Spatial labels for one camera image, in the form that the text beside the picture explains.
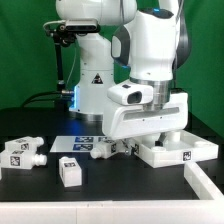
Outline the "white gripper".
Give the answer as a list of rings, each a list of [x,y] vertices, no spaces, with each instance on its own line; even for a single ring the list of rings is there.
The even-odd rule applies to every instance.
[[[131,155],[131,140],[125,138],[161,133],[155,146],[163,147],[165,132],[182,130],[187,122],[188,94],[185,92],[172,94],[170,101],[158,111],[146,111],[142,105],[121,106],[109,100],[104,109],[102,132],[110,139],[122,139],[124,153]]]

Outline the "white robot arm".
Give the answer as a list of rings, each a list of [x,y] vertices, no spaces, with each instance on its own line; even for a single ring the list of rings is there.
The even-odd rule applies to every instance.
[[[80,47],[80,81],[73,110],[102,118],[106,139],[94,158],[119,151],[118,142],[187,124],[187,94],[170,89],[181,45],[184,0],[56,0],[61,29]]]

